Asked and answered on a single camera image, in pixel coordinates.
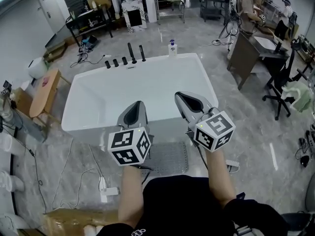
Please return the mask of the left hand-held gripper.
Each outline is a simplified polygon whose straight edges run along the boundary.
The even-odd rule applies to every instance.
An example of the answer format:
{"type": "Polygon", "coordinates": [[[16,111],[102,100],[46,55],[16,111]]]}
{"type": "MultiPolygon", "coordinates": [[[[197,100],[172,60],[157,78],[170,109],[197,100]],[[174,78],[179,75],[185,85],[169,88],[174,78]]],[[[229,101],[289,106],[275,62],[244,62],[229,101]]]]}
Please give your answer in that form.
{"type": "Polygon", "coordinates": [[[119,166],[143,164],[152,145],[145,104],[136,101],[128,106],[117,125],[109,133],[107,151],[119,166]],[[133,124],[136,128],[127,128],[133,124]]]}

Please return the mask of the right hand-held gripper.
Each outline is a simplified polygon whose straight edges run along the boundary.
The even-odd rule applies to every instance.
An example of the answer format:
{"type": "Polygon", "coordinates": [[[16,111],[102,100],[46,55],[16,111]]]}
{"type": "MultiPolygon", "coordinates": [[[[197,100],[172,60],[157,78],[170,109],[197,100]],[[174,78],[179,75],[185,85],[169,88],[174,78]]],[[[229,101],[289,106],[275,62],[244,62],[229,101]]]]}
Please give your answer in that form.
{"type": "Polygon", "coordinates": [[[196,146],[214,152],[230,141],[235,124],[226,112],[214,107],[206,97],[178,91],[174,99],[182,118],[188,122],[186,134],[196,146]]]}

